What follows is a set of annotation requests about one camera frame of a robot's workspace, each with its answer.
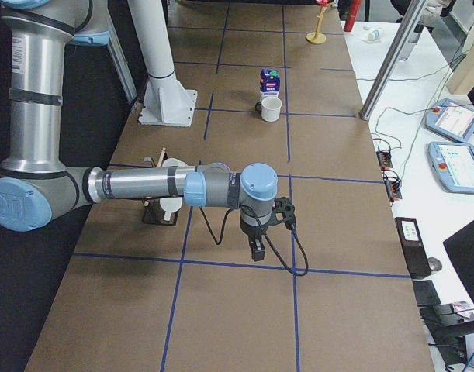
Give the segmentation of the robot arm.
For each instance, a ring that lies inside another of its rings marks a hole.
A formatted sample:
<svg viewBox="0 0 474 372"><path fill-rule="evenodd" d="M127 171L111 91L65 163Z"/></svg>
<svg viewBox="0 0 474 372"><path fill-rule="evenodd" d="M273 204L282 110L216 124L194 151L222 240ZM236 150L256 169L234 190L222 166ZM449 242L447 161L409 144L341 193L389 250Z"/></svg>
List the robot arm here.
<svg viewBox="0 0 474 372"><path fill-rule="evenodd" d="M59 158L64 49L107 45L112 32L105 1L4 1L12 32L10 154L0 176L0 225L28 232L83 205L108 199L158 199L162 204L240 211L253 260L276 224L276 172L267 164L241 172L225 164L189 166L162 158L159 166L103 170L67 167Z"/></svg>

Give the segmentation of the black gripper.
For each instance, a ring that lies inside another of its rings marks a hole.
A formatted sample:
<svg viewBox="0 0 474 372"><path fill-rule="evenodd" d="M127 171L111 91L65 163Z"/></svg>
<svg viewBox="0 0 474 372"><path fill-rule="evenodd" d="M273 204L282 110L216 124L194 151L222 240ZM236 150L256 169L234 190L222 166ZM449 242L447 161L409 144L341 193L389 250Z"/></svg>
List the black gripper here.
<svg viewBox="0 0 474 372"><path fill-rule="evenodd" d="M267 224L258 222L249 216L240 217L240 228L248 237L251 258L254 262L262 261L265 258L265 248L262 243L262 236L267 230Z"/></svg>

